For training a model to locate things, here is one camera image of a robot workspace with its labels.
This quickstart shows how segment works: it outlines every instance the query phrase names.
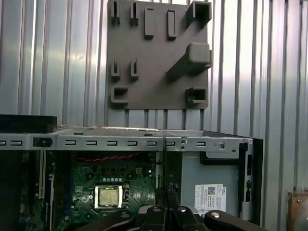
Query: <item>red cable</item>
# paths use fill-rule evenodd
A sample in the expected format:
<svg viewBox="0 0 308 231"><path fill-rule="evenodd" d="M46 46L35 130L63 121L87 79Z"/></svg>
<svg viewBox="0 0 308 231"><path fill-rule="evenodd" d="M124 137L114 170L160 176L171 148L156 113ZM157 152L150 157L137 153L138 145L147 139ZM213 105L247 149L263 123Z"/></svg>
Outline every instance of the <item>red cable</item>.
<svg viewBox="0 0 308 231"><path fill-rule="evenodd" d="M142 152L138 152L138 153L133 153L130 155L123 155L123 156L111 156L111 157L104 157L102 159L85 159L83 157L77 157L78 160L82 160L85 162L98 162L98 161L106 161L106 160L115 160L115 159L130 159L134 156L137 156L139 154L141 154Z"/></svg>

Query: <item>qr code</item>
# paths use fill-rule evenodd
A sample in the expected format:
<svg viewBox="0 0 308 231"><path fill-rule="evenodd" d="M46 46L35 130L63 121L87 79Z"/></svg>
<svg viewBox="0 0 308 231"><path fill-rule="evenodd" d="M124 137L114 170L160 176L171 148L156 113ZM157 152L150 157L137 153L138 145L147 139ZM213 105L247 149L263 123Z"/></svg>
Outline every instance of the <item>qr code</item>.
<svg viewBox="0 0 308 231"><path fill-rule="evenodd" d="M208 187L207 188L207 194L208 195L215 195L215 188L216 187Z"/></svg>

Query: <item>cpu socket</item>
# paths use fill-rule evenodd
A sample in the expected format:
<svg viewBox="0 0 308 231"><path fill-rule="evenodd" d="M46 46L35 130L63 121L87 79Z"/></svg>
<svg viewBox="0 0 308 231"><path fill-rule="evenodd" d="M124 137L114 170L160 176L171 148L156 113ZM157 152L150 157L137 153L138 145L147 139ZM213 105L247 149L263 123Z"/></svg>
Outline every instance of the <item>cpu socket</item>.
<svg viewBox="0 0 308 231"><path fill-rule="evenodd" d="M115 209L123 207L122 185L96 185L94 188L94 208Z"/></svg>

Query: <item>motherboard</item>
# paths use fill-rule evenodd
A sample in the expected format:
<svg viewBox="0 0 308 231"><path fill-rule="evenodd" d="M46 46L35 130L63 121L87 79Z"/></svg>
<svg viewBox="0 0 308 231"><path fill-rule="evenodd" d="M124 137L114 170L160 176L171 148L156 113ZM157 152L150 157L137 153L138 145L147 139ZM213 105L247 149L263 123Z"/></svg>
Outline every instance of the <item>motherboard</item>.
<svg viewBox="0 0 308 231"><path fill-rule="evenodd" d="M137 213L155 204L155 152L34 153L24 166L24 231L73 231L119 209Z"/></svg>

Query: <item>white sticker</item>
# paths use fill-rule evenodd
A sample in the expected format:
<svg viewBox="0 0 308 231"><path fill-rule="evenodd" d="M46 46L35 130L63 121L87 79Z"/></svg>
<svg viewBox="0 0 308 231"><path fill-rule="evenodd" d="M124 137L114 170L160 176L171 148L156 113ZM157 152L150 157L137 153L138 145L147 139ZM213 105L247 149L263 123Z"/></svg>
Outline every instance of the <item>white sticker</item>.
<svg viewBox="0 0 308 231"><path fill-rule="evenodd" d="M227 189L222 184L201 184L195 187L194 207L198 210L199 215L210 210L217 209L226 211Z"/></svg>

